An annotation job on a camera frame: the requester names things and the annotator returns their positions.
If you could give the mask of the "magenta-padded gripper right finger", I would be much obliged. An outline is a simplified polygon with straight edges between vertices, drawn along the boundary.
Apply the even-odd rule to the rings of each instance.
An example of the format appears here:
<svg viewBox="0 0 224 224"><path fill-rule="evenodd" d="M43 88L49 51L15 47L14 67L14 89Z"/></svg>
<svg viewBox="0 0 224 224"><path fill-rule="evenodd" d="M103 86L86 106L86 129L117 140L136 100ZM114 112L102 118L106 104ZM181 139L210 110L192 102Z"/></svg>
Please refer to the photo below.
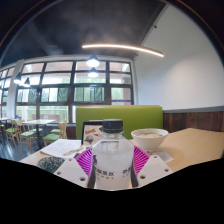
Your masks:
<svg viewBox="0 0 224 224"><path fill-rule="evenodd" d="M173 171L159 155L149 155L138 146L134 147L131 173L133 188L146 186L172 173Z"/></svg>

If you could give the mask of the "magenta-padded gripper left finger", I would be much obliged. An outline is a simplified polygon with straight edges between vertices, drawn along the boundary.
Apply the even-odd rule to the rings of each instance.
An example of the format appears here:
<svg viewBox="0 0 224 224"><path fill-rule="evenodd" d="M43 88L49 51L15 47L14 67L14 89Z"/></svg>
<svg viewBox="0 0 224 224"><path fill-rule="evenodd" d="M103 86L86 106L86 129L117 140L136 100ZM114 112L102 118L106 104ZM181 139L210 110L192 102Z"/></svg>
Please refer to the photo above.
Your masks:
<svg viewBox="0 0 224 224"><path fill-rule="evenodd" d="M92 168L91 148L88 147L75 158L67 159L54 174L81 187L93 188L95 175Z"/></svg>

